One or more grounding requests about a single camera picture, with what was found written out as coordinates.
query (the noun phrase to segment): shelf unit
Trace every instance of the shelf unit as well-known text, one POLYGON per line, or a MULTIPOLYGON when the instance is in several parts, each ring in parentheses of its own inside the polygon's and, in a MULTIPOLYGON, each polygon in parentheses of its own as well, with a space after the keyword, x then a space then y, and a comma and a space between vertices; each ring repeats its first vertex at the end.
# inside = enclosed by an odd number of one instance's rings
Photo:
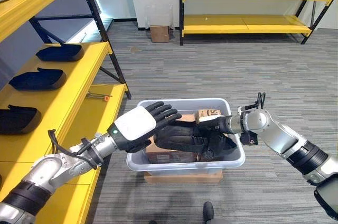
POLYGON ((302 0, 296 15, 185 15, 184 3, 180 0, 180 45, 185 34, 234 34, 234 33, 299 33, 304 36, 302 44, 313 33, 333 0, 302 0), (299 20, 307 1, 313 1, 310 27, 299 20), (325 7, 314 21, 316 1, 324 1, 325 7))
MULTIPOLYGON (((63 42, 44 29, 39 21, 93 18, 101 34, 99 43, 81 43, 84 56, 75 62, 45 62, 37 56, 32 58, 17 74, 36 71, 37 67, 62 69, 67 75, 66 83, 51 91, 18 91, 7 84, 0 91, 0 107, 36 107, 42 113, 38 127, 25 135, 0 135, 0 174, 3 185, 0 201, 8 195, 22 177, 30 170, 34 161, 51 153, 51 142, 47 130, 56 129, 59 143, 66 148, 80 143, 80 139, 91 139, 96 132, 105 132, 116 119, 124 94, 131 94, 108 39, 94 0, 86 0, 91 10, 88 15, 64 15, 35 17, 40 10, 54 0, 8 0, 0 3, 0 41, 13 33, 26 21, 30 21, 41 39, 52 44, 51 39, 63 42), (101 66, 106 55, 117 72, 117 76, 101 66), (119 83, 115 85, 92 85, 98 70, 103 71, 119 83), (88 99, 86 93, 111 95, 109 101, 88 99)), ((36 217, 36 223, 85 223, 90 202, 100 173, 100 168, 70 180, 59 188, 36 217)))

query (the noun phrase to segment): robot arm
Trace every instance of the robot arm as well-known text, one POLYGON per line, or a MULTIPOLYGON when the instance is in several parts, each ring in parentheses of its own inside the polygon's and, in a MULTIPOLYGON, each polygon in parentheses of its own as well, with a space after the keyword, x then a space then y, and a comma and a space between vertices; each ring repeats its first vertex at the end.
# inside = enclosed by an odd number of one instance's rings
POLYGON ((70 179, 100 166, 104 158, 116 150, 129 153, 144 149, 157 130, 181 118, 176 109, 163 102, 146 108, 138 106, 115 120, 108 132, 96 134, 91 141, 66 150, 49 131, 56 153, 37 160, 29 173, 0 202, 0 224, 32 224, 35 216, 56 189, 70 179))
POLYGON ((317 186, 315 198, 330 217, 338 220, 338 159, 281 124, 268 111, 255 109, 239 112, 237 116, 203 117, 199 127, 227 134, 238 133, 241 140, 251 143, 259 136, 275 153, 298 169, 308 183, 317 186))

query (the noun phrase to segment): person's shoe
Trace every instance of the person's shoe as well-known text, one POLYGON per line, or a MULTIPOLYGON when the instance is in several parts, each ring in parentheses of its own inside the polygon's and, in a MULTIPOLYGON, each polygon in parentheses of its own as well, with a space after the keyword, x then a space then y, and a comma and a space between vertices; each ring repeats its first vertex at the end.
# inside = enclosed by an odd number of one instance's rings
POLYGON ((208 220, 212 220, 213 219, 213 206, 211 202, 206 202, 203 205, 203 221, 204 224, 206 224, 206 222, 208 220))

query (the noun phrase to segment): cardboard box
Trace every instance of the cardboard box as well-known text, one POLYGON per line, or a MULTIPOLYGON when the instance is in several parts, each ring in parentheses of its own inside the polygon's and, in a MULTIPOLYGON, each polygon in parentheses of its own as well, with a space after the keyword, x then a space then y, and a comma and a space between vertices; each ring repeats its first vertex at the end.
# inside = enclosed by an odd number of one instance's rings
POLYGON ((168 26, 150 26, 153 43, 169 43, 168 26))
POLYGON ((221 115, 221 111, 218 109, 200 109, 196 115, 195 119, 197 122, 199 122, 201 117, 208 117, 212 115, 221 115))
MULTIPOLYGON (((195 121, 195 116, 182 115, 182 118, 179 120, 193 122, 195 121)), ((197 153, 163 149, 155 145, 153 137, 149 139, 152 143, 145 149, 145 153, 149 159, 149 162, 152 164, 195 162, 197 159, 197 153)))
POLYGON ((219 183, 223 178, 223 172, 216 174, 194 174, 194 175, 161 175, 152 176, 144 172, 147 183, 219 183))

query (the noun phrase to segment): wall baseboard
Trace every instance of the wall baseboard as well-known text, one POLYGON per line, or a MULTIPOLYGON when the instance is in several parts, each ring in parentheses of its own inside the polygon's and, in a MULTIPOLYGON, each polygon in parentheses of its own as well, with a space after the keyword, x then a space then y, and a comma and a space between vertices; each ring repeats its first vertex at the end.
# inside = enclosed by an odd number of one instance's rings
POLYGON ((137 22, 137 18, 114 19, 114 22, 137 22))
POLYGON ((139 31, 143 31, 143 30, 150 30, 150 28, 145 28, 145 27, 139 27, 138 28, 139 31))

